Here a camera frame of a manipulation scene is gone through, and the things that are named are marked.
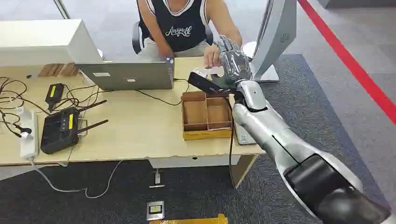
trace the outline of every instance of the silver robotic arm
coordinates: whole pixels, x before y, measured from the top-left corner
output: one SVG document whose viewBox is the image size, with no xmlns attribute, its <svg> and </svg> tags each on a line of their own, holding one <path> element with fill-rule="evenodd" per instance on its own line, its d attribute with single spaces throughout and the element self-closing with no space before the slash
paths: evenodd
<svg viewBox="0 0 396 224">
<path fill-rule="evenodd" d="M 303 210 L 325 224 L 396 224 L 389 210 L 363 194 L 360 179 L 333 155 L 323 152 L 294 134 L 271 107 L 255 81 L 247 58 L 239 47 L 221 36 L 217 43 L 228 86 L 204 88 L 205 81 L 194 80 L 203 91 L 233 92 L 233 117 L 268 154 L 279 174 Z"/>
</svg>

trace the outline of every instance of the white power strip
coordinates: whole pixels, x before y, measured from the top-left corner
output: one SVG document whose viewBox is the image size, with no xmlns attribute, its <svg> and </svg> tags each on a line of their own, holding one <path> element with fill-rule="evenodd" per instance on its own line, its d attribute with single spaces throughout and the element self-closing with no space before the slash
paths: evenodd
<svg viewBox="0 0 396 224">
<path fill-rule="evenodd" d="M 21 117 L 22 128 L 30 128 L 32 133 L 21 133 L 21 152 L 20 156 L 24 159 L 37 157 L 39 154 L 38 148 L 38 121 L 37 115 L 33 111 L 26 109 L 25 107 L 19 107 L 16 109 L 17 114 Z"/>
</svg>

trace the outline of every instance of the cardboard box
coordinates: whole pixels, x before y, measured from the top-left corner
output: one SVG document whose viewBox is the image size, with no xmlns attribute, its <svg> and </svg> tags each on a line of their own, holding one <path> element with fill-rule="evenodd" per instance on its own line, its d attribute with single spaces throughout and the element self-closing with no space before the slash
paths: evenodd
<svg viewBox="0 0 396 224">
<path fill-rule="evenodd" d="M 224 98 L 228 100 L 228 94 L 183 93 L 184 140 L 231 137 L 232 114 Z"/>
<path fill-rule="evenodd" d="M 78 70 L 79 69 L 74 66 L 74 63 L 47 64 L 42 68 L 38 76 L 39 77 L 76 76 L 78 74 Z"/>
</svg>

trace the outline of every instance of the black controller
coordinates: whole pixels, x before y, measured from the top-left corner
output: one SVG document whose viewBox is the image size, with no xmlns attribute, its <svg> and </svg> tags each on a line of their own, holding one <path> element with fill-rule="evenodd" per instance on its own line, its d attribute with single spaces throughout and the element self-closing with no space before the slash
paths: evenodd
<svg viewBox="0 0 396 224">
<path fill-rule="evenodd" d="M 84 109 L 71 107 L 47 116 L 44 120 L 44 128 L 42 130 L 41 150 L 45 154 L 53 154 L 65 148 L 74 146 L 79 141 L 78 134 L 107 123 L 109 120 L 103 120 L 94 125 L 80 130 L 78 129 L 78 116 L 80 113 L 105 102 L 107 102 L 107 100 L 92 104 Z"/>
</svg>

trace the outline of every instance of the black rectangular device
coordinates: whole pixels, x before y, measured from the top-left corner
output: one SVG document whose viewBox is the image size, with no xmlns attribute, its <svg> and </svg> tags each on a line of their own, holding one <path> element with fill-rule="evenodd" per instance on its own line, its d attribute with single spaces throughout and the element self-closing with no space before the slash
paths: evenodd
<svg viewBox="0 0 396 224">
<path fill-rule="evenodd" d="M 55 104 L 59 103 L 62 99 L 64 85 L 62 83 L 52 84 L 48 88 L 45 102 L 48 104 L 49 112 L 52 112 Z"/>
<path fill-rule="evenodd" d="M 53 154 L 74 146 L 79 141 L 78 134 L 108 122 L 108 120 L 103 120 L 80 130 L 78 127 L 78 117 L 82 111 L 105 102 L 107 102 L 107 100 L 92 104 L 84 109 L 71 107 L 47 116 L 44 120 L 40 149 L 45 154 Z"/>
</svg>

